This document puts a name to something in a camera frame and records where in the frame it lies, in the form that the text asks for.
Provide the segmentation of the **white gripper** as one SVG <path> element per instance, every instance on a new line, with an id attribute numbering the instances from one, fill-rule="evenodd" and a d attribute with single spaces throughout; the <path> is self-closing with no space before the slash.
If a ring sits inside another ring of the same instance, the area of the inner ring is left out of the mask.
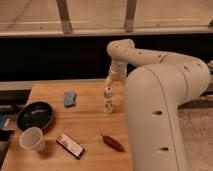
<path id="1" fill-rule="evenodd" d="M 109 76 L 107 76 L 105 81 L 105 87 L 110 87 L 111 81 L 124 82 L 126 76 L 127 76 L 127 64 L 124 62 L 112 60 L 109 68 Z"/>

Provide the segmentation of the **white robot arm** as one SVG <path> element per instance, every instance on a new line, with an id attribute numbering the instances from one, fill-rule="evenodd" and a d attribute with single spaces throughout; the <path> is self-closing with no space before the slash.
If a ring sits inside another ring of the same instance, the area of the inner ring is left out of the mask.
<path id="1" fill-rule="evenodd" d="M 210 69 L 180 53 L 137 49 L 131 39 L 107 45 L 108 80 L 124 83 L 123 106 L 134 171 L 189 171 L 178 107 L 204 93 Z"/>

